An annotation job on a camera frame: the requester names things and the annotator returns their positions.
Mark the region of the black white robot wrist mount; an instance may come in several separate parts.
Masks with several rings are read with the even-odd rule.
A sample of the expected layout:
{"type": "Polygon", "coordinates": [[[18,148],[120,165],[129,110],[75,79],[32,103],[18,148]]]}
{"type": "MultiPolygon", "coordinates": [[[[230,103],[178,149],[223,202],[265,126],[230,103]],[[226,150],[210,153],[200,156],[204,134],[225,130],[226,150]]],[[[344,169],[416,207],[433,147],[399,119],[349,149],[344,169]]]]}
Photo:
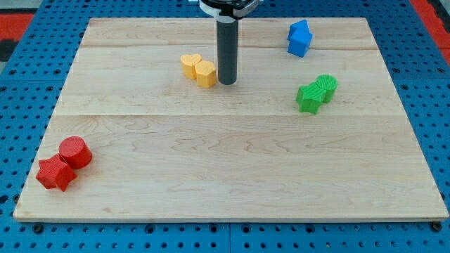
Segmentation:
{"type": "Polygon", "coordinates": [[[217,22],[232,23],[253,12],[262,0],[199,0],[200,9],[217,22]]]}

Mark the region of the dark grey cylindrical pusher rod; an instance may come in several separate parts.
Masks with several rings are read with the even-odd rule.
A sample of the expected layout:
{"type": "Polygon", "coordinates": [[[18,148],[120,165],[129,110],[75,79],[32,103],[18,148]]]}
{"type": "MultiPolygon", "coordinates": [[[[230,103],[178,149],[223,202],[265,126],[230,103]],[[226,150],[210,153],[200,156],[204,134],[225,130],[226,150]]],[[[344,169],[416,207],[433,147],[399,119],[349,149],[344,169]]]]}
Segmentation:
{"type": "Polygon", "coordinates": [[[218,79],[224,85],[237,80],[238,64],[238,21],[230,23],[217,21],[218,79]]]}

